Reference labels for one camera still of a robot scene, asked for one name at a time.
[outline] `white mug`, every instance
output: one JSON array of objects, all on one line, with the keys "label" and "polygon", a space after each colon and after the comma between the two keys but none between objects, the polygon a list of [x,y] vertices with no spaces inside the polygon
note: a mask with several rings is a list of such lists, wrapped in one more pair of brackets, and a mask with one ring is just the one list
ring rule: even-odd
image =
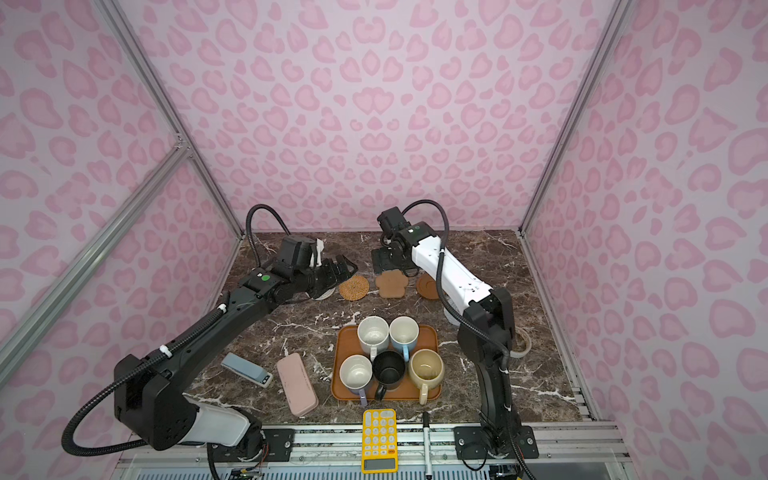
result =
[{"label": "white mug", "polygon": [[357,339],[373,361],[377,353],[389,346],[389,324],[380,316],[367,316],[357,326]]},{"label": "white mug", "polygon": [[339,367],[339,378],[350,392],[360,397],[360,405],[368,405],[366,390],[373,380],[373,367],[370,360],[362,355],[347,357]]},{"label": "white mug", "polygon": [[389,324],[389,338],[395,350],[408,362],[419,339],[419,324],[409,316],[399,316]]}]

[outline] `yellow calculator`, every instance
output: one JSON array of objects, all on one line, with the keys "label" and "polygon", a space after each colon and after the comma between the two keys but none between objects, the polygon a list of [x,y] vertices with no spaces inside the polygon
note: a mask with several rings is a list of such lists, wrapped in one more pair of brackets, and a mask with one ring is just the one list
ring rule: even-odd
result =
[{"label": "yellow calculator", "polygon": [[362,473],[397,472],[397,417],[393,409],[362,415]]}]

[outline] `brown marble surface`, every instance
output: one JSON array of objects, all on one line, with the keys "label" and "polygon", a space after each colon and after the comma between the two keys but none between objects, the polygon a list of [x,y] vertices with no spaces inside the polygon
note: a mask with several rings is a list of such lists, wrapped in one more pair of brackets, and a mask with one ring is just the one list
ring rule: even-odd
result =
[{"label": "brown marble surface", "polygon": [[[282,234],[260,234],[260,255],[266,258],[279,246]],[[373,408],[394,408],[400,422],[420,420],[428,409],[433,422],[476,422],[480,398],[474,366],[462,354],[456,341],[458,327],[445,319],[439,301],[424,300],[411,279],[406,296],[396,300],[379,297],[374,283],[370,250],[379,246],[378,233],[311,233],[325,242],[324,255],[343,253],[359,266],[359,275],[369,280],[371,292],[362,300],[349,302],[336,292],[327,300],[308,300],[281,306],[266,319],[255,323],[195,380],[188,395],[219,406],[239,406],[256,414],[264,424],[280,423],[358,423],[362,418],[359,403],[340,402],[331,395],[333,357],[339,329],[369,315],[388,321],[407,315],[417,322],[435,327],[439,353],[446,367],[442,395],[425,407],[418,402],[372,402]],[[533,339],[531,352],[511,361],[511,383],[515,403],[523,422],[579,421],[578,409],[555,348],[544,311],[514,232],[451,232],[449,249],[478,278],[492,286],[503,286],[512,295],[515,324]],[[233,290],[239,278],[255,267],[245,243],[225,288]],[[233,352],[261,365],[276,375],[275,363],[298,352],[310,376],[319,406],[301,420],[291,415],[279,378],[262,389],[223,369],[224,355]]]}]

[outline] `pink leopard print wall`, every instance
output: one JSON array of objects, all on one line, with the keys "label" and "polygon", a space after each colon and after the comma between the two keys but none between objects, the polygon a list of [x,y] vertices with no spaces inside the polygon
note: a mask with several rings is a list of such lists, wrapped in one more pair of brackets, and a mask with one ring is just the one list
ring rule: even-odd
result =
[{"label": "pink leopard print wall", "polygon": [[[112,381],[117,361],[146,355],[205,313],[235,243],[194,170],[182,165],[0,391],[0,477],[108,478],[117,457],[64,453],[62,430]],[[110,445],[129,435],[109,397],[75,439]]]},{"label": "pink leopard print wall", "polygon": [[297,230],[518,226],[611,4],[121,2],[238,217]]},{"label": "pink leopard print wall", "polygon": [[0,344],[170,150],[88,0],[0,6]]},{"label": "pink leopard print wall", "polygon": [[638,5],[532,241],[641,478],[768,476],[768,3]]}]

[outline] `orange tray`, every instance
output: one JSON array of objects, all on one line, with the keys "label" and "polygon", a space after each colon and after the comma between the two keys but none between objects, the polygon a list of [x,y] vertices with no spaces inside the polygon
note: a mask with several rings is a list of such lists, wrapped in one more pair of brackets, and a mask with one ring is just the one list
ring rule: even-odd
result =
[{"label": "orange tray", "polygon": [[[416,342],[416,350],[430,349],[437,350],[437,332],[429,325],[419,325],[419,341]],[[339,379],[339,368],[341,364],[352,355],[367,356],[360,348],[360,341],[357,339],[357,325],[345,326],[339,330],[339,338],[336,341],[336,357],[333,359],[333,377],[331,379],[331,393],[338,400],[358,400],[360,397],[350,392],[348,388],[341,383]],[[374,400],[376,394],[376,388],[379,386],[379,382],[373,379],[373,384],[366,392],[368,401]],[[442,393],[442,385],[436,389],[429,391],[427,399],[434,400]],[[384,400],[415,400],[419,401],[419,390],[413,385],[408,372],[406,371],[405,378],[402,379],[400,385],[394,390],[387,390]]]}]

